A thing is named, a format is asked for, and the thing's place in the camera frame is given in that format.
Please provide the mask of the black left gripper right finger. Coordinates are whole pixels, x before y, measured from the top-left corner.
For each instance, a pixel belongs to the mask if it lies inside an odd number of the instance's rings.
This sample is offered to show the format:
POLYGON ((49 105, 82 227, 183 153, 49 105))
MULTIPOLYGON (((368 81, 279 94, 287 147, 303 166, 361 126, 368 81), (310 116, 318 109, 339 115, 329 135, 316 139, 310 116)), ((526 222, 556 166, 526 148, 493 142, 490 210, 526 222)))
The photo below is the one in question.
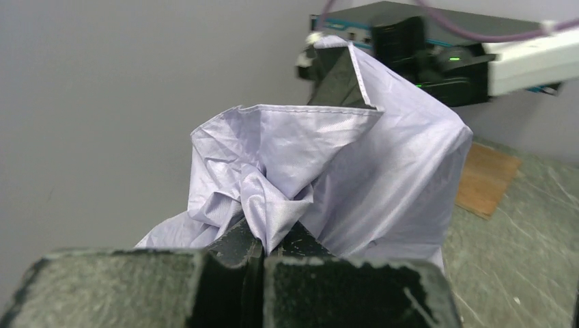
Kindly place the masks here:
POLYGON ((264 327, 461 327, 442 271, 424 260, 339 258, 301 223, 264 261, 264 327))

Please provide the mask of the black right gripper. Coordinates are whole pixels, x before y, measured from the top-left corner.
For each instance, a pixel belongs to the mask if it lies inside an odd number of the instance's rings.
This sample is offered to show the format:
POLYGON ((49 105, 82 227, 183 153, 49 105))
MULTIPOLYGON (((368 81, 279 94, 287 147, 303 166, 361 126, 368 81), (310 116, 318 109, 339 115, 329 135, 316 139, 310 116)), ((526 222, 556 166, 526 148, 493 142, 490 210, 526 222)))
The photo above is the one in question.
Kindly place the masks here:
POLYGON ((308 105, 370 109, 352 45, 337 36, 311 32, 296 60, 297 77, 312 83, 308 105))

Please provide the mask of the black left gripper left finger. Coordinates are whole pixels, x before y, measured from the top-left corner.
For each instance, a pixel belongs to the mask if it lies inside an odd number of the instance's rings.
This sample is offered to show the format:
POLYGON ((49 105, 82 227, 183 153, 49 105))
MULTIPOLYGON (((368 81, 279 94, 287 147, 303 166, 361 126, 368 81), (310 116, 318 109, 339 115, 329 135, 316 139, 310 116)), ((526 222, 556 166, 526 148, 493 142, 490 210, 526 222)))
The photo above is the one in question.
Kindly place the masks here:
POLYGON ((240 221, 203 249, 67 249, 24 274, 2 327, 254 327, 262 244, 240 221))

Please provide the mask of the lilac folding umbrella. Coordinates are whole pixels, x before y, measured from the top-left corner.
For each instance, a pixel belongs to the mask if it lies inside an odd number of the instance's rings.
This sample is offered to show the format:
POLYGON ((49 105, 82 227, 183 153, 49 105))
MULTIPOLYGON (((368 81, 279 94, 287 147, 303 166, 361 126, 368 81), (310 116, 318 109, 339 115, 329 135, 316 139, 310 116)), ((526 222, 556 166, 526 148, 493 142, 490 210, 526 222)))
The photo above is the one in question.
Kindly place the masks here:
POLYGON ((271 253, 301 223, 338 256, 443 265, 472 131, 450 108, 336 36, 309 105, 228 109, 198 126, 188 206, 140 248, 202 248, 241 218, 271 253))

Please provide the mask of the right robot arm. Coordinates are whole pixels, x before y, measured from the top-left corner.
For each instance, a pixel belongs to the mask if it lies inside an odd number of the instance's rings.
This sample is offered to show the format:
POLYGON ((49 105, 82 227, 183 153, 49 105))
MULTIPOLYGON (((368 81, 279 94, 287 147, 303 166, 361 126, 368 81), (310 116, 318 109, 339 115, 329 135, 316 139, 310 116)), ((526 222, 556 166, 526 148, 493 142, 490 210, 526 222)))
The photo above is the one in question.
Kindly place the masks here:
POLYGON ((313 84, 312 105, 448 107, 486 103, 518 90, 555 95, 578 77, 578 28, 486 42, 451 33, 416 7, 380 3, 335 13, 311 33, 296 62, 313 84))

